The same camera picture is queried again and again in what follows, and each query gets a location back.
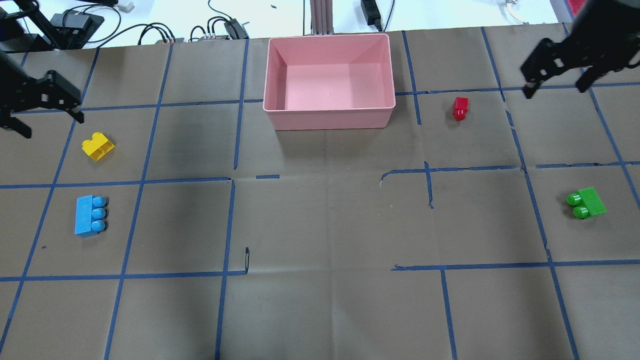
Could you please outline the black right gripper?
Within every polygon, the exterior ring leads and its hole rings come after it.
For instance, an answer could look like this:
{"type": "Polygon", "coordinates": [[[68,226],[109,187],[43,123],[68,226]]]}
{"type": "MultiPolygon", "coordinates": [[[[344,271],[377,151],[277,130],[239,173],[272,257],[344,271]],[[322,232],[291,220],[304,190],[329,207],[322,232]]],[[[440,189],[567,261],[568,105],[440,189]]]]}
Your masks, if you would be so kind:
{"type": "Polygon", "coordinates": [[[632,60],[639,54],[639,34],[638,0],[587,0],[563,41],[543,38],[523,62],[523,95],[532,99],[544,82],[570,69],[585,69],[574,84],[585,93],[610,72],[638,68],[632,60]]]}

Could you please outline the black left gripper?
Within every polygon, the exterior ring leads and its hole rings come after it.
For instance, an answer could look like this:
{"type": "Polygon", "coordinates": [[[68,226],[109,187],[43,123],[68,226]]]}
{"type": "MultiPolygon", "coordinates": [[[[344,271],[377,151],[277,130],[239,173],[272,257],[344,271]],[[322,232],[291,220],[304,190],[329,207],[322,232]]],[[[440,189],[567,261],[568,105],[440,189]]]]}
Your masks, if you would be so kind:
{"type": "Polygon", "coordinates": [[[0,59],[0,127],[32,138],[32,128],[13,116],[32,109],[54,109],[69,114],[79,124],[85,122],[82,92],[61,73],[49,70],[39,79],[29,76],[5,51],[0,59]]]}

